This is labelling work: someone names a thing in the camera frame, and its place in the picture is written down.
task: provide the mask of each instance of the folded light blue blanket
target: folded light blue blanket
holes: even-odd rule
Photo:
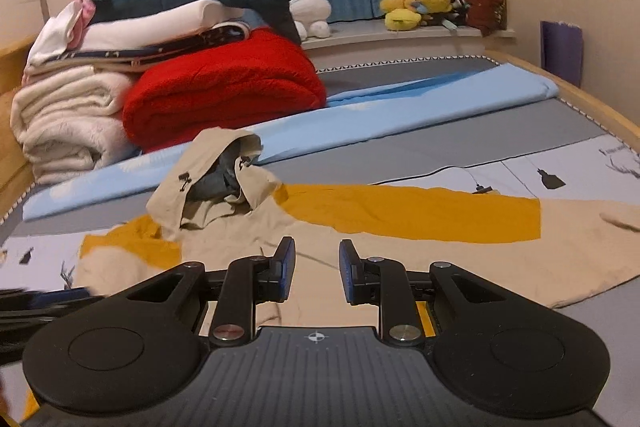
[[[262,140],[258,164],[293,158],[420,127],[552,98],[551,80],[510,64],[482,73],[371,87],[329,97],[328,107],[247,129]],[[189,143],[91,171],[35,194],[28,221],[157,187]]]

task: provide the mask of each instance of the wooden bed rail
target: wooden bed rail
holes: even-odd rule
[[[0,219],[33,183],[33,173],[9,128],[14,94],[34,37],[0,49]]]
[[[562,78],[530,64],[526,60],[502,52],[486,51],[484,54],[486,57],[492,58],[501,64],[508,62],[523,70],[541,74],[551,79],[560,89],[560,97],[563,100],[593,118],[593,120],[601,124],[601,126],[606,128],[611,134],[614,134],[624,141],[635,152],[640,152],[640,127],[610,108],[607,104],[591,96],[589,93],[578,89],[578,87],[575,87]]]

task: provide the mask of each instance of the white window ledge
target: white window ledge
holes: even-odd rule
[[[482,38],[480,30],[469,26],[460,26],[455,32],[447,30],[444,26],[425,26],[405,32],[392,32],[385,28],[383,20],[337,22],[330,25],[331,37],[326,39],[309,38],[302,43],[305,50],[315,50],[329,46],[343,44],[355,44],[358,42],[390,41],[393,39],[416,38],[454,38],[477,37]],[[512,29],[501,30],[491,34],[490,38],[515,38]]]

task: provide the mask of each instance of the mattress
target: mattress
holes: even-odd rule
[[[336,95],[495,66],[481,57],[417,59],[319,74],[329,95]],[[551,99],[289,158],[268,169],[286,184],[390,184],[468,192],[482,185],[513,196],[640,204],[640,180],[623,172],[634,165],[634,153],[620,140]],[[564,186],[546,188],[541,170],[559,177]],[[0,225],[0,244],[8,252],[0,287],[20,283],[58,289],[60,274],[72,270],[84,235],[145,213],[151,194],[148,190],[35,221],[21,219],[19,204]],[[15,262],[30,249],[28,265]],[[640,353],[634,348],[640,318],[629,304],[638,299],[640,280],[632,280],[561,310],[593,328],[610,350],[611,374],[595,410],[616,427],[638,427],[640,419]],[[19,417],[25,385],[21,372],[9,367],[2,374]]]

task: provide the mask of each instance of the red blanket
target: red blanket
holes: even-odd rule
[[[324,107],[326,90],[300,47],[266,28],[241,42],[173,58],[127,94],[122,123],[150,152],[209,127],[240,128]]]

